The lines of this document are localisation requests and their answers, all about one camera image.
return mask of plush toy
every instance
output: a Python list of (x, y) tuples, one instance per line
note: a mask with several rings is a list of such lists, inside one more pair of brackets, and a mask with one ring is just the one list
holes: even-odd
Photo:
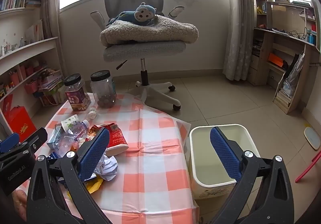
[(131, 22), (136, 25), (146, 26), (151, 19), (155, 17), (156, 8), (146, 5), (142, 2), (136, 11), (124, 11), (120, 13), (115, 19), (111, 19), (107, 25), (113, 24), (117, 20)]

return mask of tile floor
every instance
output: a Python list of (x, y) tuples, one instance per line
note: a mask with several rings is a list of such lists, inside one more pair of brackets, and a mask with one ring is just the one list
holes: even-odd
[[(230, 82), (224, 76), (205, 76), (154, 80), (170, 81), (175, 92), (168, 95), (182, 103), (179, 112), (172, 105), (147, 98), (146, 104), (181, 120), (192, 128), (200, 125), (239, 123), (249, 131), (261, 157), (281, 155), (286, 163), (294, 197), (295, 221), (303, 214), (321, 187), (321, 161), (296, 184), (294, 180), (310, 164), (317, 153), (306, 141), (303, 130), (309, 124), (299, 112), (286, 115), (272, 103), (274, 89), (269, 86), (253, 87), (248, 82)], [(134, 83), (118, 83), (117, 92), (126, 92)], [(34, 117), (36, 126), (45, 126), (59, 107), (42, 109)], [(257, 180), (241, 215), (252, 207), (260, 180)], [(198, 200), (200, 216), (207, 223), (219, 210), (226, 196)]]

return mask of plastic tablecloth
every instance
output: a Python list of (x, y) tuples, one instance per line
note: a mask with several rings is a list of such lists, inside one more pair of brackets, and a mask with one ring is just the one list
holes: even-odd
[[(93, 94), (91, 107), (97, 107)], [(46, 126), (50, 137), (55, 124), (78, 114), (83, 120), (88, 111), (73, 112), (67, 101)], [(91, 125), (116, 123), (129, 149), (116, 157), (116, 177), (104, 181), (92, 197), (113, 224), (190, 224), (198, 221), (182, 143), (190, 124), (145, 105), (130, 94), (118, 94), (110, 109), (97, 109)], [(36, 152), (49, 155), (44, 144)], [(29, 180), (21, 189), (28, 191)], [(81, 217), (63, 191), (73, 215)]]

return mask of chair seat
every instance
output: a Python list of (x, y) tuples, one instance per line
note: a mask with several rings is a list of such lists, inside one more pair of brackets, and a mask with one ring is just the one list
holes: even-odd
[(170, 56), (183, 52), (186, 44), (182, 41), (147, 42), (114, 45), (104, 50), (105, 62), (124, 61), (133, 58)]

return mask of silver bolt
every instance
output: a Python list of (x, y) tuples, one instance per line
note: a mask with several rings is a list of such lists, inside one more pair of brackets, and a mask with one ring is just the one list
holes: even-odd
[(280, 155), (275, 156), (275, 159), (276, 159), (277, 161), (282, 161), (282, 157), (281, 157)]
[(253, 153), (251, 151), (246, 151), (245, 152), (245, 156), (249, 157), (249, 158), (252, 158), (253, 157)]
[(43, 155), (40, 155), (40, 156), (37, 158), (38, 161), (43, 161), (44, 159), (45, 159), (45, 157), (44, 157)]
[(75, 152), (74, 151), (67, 152), (67, 157), (68, 158), (72, 158), (73, 156), (75, 156)]

